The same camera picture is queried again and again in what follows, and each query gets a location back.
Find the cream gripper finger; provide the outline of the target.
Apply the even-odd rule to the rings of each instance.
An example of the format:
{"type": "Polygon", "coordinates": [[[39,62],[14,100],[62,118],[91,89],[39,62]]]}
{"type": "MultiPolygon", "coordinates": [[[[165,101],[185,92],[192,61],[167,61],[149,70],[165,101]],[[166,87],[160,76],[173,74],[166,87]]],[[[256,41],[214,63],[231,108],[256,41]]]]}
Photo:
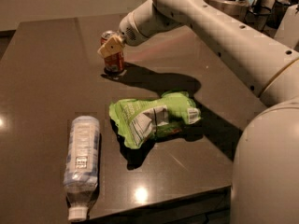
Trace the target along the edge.
{"type": "Polygon", "coordinates": [[[108,49],[106,48],[105,45],[102,45],[99,50],[97,51],[97,53],[102,57],[102,58],[106,58],[109,56],[109,52],[108,49]]]}

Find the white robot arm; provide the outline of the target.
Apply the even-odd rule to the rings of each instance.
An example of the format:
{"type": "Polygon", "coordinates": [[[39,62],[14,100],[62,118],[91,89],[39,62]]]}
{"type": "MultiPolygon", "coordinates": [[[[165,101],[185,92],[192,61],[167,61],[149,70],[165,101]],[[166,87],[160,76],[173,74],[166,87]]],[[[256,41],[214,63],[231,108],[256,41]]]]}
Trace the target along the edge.
{"type": "Polygon", "coordinates": [[[148,0],[120,23],[102,57],[190,27],[266,106],[235,153],[230,224],[299,224],[299,53],[204,0],[148,0]]]}

